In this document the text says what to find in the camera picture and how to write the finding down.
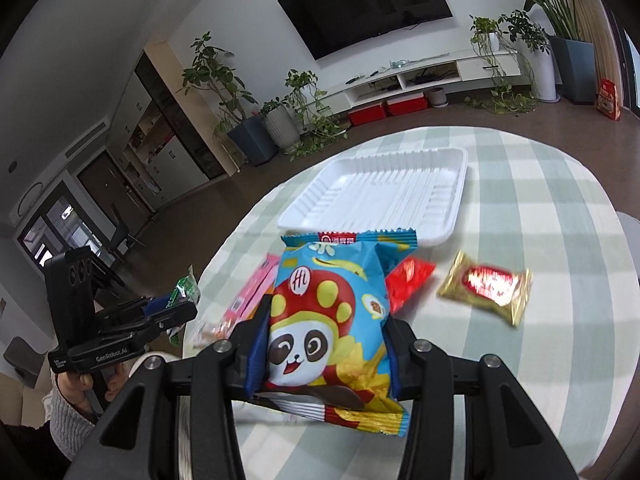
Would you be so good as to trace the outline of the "person's left hand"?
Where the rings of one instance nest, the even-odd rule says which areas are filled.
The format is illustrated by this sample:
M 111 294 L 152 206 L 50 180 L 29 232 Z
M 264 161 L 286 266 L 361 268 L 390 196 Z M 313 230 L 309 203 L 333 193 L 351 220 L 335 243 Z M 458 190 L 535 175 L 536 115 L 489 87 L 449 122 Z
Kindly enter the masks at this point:
M 128 370 L 124 363 L 115 365 L 115 371 L 106 382 L 106 402 L 112 402 L 122 391 L 128 380 Z M 90 374 L 65 372 L 55 377 L 58 391 L 65 401 L 85 418 L 91 418 L 94 413 L 88 399 L 87 392 L 93 390 L 93 378 Z

